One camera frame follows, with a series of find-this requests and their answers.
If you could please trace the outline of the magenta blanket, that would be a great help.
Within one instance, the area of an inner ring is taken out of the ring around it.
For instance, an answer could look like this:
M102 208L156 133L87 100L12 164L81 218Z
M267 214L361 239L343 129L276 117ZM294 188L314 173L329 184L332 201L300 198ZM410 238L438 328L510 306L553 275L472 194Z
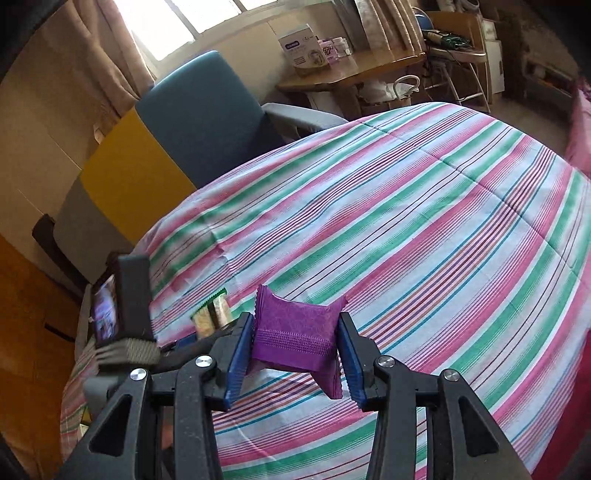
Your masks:
M591 177L591 104L590 83L577 80L573 93L571 127L565 159L588 178Z

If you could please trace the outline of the green wrapped biscuit pack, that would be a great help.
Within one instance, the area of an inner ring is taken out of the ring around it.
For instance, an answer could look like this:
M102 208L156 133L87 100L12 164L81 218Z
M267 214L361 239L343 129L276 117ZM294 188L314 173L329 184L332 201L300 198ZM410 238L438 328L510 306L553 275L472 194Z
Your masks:
M211 337L233 321L226 295L228 291L225 288L217 291L191 314L190 318L198 339Z

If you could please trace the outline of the wooden desk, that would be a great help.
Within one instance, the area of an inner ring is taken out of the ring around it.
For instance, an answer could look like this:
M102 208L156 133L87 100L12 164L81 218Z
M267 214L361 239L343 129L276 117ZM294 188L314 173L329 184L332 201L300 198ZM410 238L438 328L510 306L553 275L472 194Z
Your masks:
M362 51L344 57L328 69L308 74L291 76L276 85L284 94L329 92L348 120L362 117L362 109L356 97L355 87L360 83L375 80L393 72L421 64L425 53L398 55L391 50Z

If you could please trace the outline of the wooden wardrobe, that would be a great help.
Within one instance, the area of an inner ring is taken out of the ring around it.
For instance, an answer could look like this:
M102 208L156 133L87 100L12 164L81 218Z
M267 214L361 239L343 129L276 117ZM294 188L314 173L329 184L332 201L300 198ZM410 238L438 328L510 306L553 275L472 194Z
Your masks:
M59 470L79 300L1 240L1 434L33 479Z

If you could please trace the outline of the white product box on desk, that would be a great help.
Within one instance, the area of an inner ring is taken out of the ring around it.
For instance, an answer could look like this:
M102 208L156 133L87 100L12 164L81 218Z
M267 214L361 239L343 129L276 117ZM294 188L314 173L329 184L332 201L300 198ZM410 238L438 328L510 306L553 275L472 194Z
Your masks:
M311 26L305 24L279 37L283 53L298 76L329 69L329 61Z

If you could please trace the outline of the pink curtain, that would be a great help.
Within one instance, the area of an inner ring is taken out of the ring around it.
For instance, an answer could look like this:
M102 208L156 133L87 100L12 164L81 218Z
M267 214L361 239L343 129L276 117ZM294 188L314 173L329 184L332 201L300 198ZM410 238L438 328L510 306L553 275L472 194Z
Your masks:
M107 135L155 86L113 1L3 1L2 77L36 34L100 105L96 134Z

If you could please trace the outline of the striped bedsheet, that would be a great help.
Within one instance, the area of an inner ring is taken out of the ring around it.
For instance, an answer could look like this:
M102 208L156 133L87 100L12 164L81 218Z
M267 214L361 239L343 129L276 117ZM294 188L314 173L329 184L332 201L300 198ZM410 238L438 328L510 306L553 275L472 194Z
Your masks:
M409 368L459 371L529 469L571 397L590 328L590 182L520 130L424 103L261 155L136 245L160 345L219 291L327 305Z

